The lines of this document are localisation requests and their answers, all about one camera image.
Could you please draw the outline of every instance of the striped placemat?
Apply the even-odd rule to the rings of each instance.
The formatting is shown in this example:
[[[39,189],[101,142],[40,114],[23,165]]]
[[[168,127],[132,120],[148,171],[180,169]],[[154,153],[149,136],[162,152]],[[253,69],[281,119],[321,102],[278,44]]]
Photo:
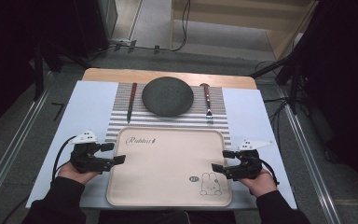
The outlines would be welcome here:
[[[117,141],[118,132],[128,126],[154,127],[154,128],[184,128],[184,129],[210,129],[220,132],[225,139],[226,149],[231,149],[228,131],[226,107],[222,88],[210,87],[211,110],[213,123],[206,120],[206,101],[203,87],[191,87],[194,92],[194,102],[187,112],[174,117],[165,118],[147,110],[142,102],[142,91],[145,84],[138,84],[132,108],[130,124],[127,123],[127,110],[131,95],[130,83],[118,83],[116,99],[112,108],[105,142]]]

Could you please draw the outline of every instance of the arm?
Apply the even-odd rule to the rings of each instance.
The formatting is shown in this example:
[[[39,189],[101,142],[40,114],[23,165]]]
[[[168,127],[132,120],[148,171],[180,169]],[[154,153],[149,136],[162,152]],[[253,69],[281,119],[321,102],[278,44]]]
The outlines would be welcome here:
[[[307,217],[298,210],[293,210],[272,179],[271,174],[262,169],[256,179],[240,179],[243,185],[254,194],[258,212],[263,224],[310,223]]]
[[[22,223],[86,223],[80,210],[85,184],[98,173],[80,174],[71,162],[66,163],[43,200],[34,201]]]

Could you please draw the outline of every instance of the dark gray plate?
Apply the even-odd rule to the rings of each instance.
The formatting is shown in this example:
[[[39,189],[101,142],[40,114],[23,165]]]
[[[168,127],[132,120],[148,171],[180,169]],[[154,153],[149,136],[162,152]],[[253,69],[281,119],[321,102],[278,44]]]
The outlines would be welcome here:
[[[194,93],[179,78],[159,77],[147,83],[142,100],[151,112],[163,117],[175,117],[193,105]]]

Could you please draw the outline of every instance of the knife handle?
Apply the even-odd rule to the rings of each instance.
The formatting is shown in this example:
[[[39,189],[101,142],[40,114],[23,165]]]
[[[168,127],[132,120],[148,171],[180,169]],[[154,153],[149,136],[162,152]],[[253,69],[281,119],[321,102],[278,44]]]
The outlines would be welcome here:
[[[206,83],[202,83],[202,84],[200,84],[200,86],[203,86],[203,88],[204,88],[206,105],[208,106],[208,108],[210,108],[211,107],[211,98],[209,95],[209,85]]]
[[[131,90],[131,97],[130,97],[130,101],[133,101],[133,99],[135,98],[135,93],[136,93],[136,86],[138,84],[136,82],[132,83],[132,90]]]

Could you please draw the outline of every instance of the beige tray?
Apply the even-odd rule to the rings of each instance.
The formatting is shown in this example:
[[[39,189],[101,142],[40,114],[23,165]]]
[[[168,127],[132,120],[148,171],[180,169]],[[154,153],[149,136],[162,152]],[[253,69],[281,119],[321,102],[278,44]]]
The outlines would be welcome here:
[[[122,206],[225,206],[231,186],[211,163],[226,165],[218,131],[128,127],[117,137],[124,164],[110,172],[107,200]]]

